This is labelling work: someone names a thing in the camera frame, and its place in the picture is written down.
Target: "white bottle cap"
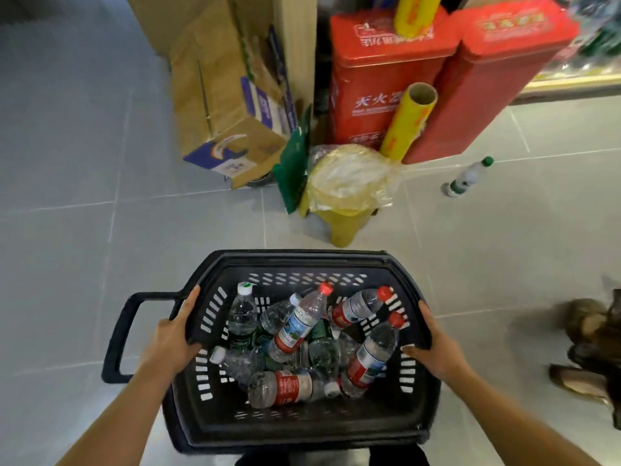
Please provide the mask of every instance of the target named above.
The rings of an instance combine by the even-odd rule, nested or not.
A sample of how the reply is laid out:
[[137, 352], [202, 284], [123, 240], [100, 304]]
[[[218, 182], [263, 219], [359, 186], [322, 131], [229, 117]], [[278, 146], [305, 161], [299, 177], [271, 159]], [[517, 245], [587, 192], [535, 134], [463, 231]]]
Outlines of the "white bottle cap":
[[237, 294], [250, 296], [252, 294], [252, 283], [240, 282], [237, 284]]
[[302, 300], [302, 297], [298, 293], [293, 293], [291, 297], [289, 298], [289, 302], [296, 307], [300, 305], [301, 300]]
[[323, 387], [323, 393], [327, 398], [334, 398], [341, 393], [341, 388], [338, 387], [338, 383], [336, 381], [331, 381], [326, 383]]
[[227, 355], [227, 349], [224, 347], [215, 347], [213, 352], [211, 352], [211, 356], [209, 357], [209, 361], [214, 365], [219, 365], [224, 357]]

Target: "red bottle cap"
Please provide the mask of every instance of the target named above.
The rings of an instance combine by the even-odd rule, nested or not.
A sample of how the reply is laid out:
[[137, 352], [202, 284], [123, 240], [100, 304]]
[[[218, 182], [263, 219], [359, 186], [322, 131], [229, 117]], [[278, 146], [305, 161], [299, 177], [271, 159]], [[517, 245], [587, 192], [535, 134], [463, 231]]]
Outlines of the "red bottle cap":
[[377, 289], [377, 298], [383, 303], [387, 302], [392, 297], [392, 289], [388, 286], [380, 286]]
[[322, 282], [319, 285], [319, 292], [322, 294], [325, 294], [326, 296], [330, 296], [332, 294], [332, 290], [334, 288], [332, 288], [332, 285], [328, 282]]
[[390, 322], [392, 327], [400, 329], [403, 326], [403, 324], [406, 323], [406, 318], [402, 316], [400, 313], [398, 313], [397, 311], [394, 311], [390, 315], [390, 317], [388, 317], [388, 322]]

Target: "gray tile floor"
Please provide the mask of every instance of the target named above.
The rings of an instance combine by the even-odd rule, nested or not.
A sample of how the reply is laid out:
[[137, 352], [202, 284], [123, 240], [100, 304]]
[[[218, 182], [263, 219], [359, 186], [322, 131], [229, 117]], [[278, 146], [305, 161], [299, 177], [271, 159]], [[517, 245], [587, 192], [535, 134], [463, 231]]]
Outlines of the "gray tile floor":
[[[99, 372], [128, 295], [180, 288], [213, 250], [330, 244], [275, 187], [226, 191], [179, 161], [166, 66], [129, 18], [0, 27], [0, 98], [0, 463], [48, 465], [119, 391]], [[410, 167], [351, 247], [399, 258], [476, 369], [606, 466], [621, 464], [607, 409], [545, 366], [568, 348], [554, 304], [608, 300], [602, 275], [621, 279], [619, 116], [621, 97], [507, 108], [462, 156]], [[485, 182], [440, 194], [487, 154]], [[141, 310], [128, 367], [168, 311]], [[434, 465], [499, 463], [449, 390], [425, 450]], [[161, 418], [144, 460], [230, 462], [180, 457]]]

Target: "black plastic basket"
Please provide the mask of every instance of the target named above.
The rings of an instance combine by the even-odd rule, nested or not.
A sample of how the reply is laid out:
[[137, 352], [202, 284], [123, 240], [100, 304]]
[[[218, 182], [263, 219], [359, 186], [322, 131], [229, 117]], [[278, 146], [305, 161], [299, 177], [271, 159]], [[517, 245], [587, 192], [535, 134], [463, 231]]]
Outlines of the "black plastic basket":
[[[137, 293], [127, 300], [105, 354], [102, 379], [106, 383], [131, 379], [120, 373], [120, 361], [130, 326], [144, 301], [174, 301], [173, 319], [190, 290], [200, 284], [186, 336], [209, 350], [226, 344], [227, 313], [238, 282], [256, 284], [253, 296], [263, 310], [293, 292], [306, 294], [324, 280], [334, 287], [329, 306], [361, 289], [392, 287], [395, 294], [380, 312], [348, 329], [358, 341], [391, 311], [399, 311], [408, 320], [399, 333], [399, 344], [429, 347], [429, 330], [417, 304], [422, 294], [386, 252], [221, 250], [209, 255], [178, 293]], [[439, 395], [438, 379], [398, 350], [362, 399], [341, 397], [255, 410], [220, 367], [207, 363], [203, 352], [175, 377], [162, 407], [175, 448], [186, 454], [240, 453], [266, 446], [350, 449], [424, 443]]]

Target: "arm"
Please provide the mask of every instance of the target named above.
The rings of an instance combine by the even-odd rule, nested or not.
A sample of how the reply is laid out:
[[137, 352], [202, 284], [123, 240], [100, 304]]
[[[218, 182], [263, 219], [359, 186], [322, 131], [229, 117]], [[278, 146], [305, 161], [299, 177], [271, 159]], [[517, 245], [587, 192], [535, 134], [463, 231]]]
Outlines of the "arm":
[[598, 465], [576, 445], [535, 420], [481, 379], [470, 368], [459, 345], [440, 330], [427, 305], [421, 301], [419, 307], [431, 331], [431, 349], [407, 346], [401, 350], [423, 363], [464, 401], [502, 462], [507, 466]]
[[168, 386], [201, 349], [188, 346], [185, 326], [200, 292], [196, 286], [175, 320], [159, 321], [136, 374], [57, 466], [138, 466]]

